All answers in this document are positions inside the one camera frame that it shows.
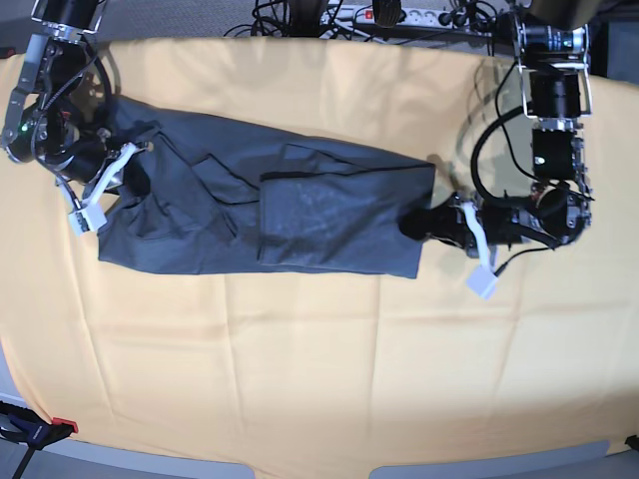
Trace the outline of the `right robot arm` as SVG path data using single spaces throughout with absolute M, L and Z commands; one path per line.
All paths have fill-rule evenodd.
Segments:
M 72 182 L 96 190 L 126 144 L 116 134 L 110 78 L 90 40 L 105 6 L 103 1 L 35 2 L 31 18 L 41 29 L 30 38 L 1 134 L 13 162 L 37 162 L 66 193 Z M 72 95 L 91 72 L 103 98 L 87 115 Z

